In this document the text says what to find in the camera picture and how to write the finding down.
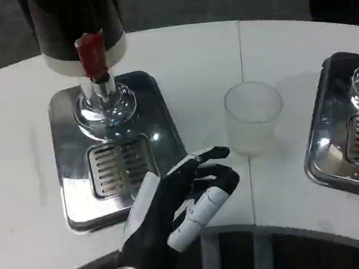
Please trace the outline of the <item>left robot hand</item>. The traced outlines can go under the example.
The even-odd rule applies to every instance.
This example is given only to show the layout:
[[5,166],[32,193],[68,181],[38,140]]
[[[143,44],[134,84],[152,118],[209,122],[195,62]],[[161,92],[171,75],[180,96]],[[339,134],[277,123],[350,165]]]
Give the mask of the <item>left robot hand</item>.
[[[137,225],[125,232],[117,266],[168,269],[237,187],[239,175],[232,168],[207,164],[229,153],[225,146],[210,147],[189,154],[164,177],[147,174],[137,197],[149,203],[140,209],[132,208],[129,216],[136,218]],[[175,224],[175,212],[193,187],[204,187],[205,192],[183,222]]]

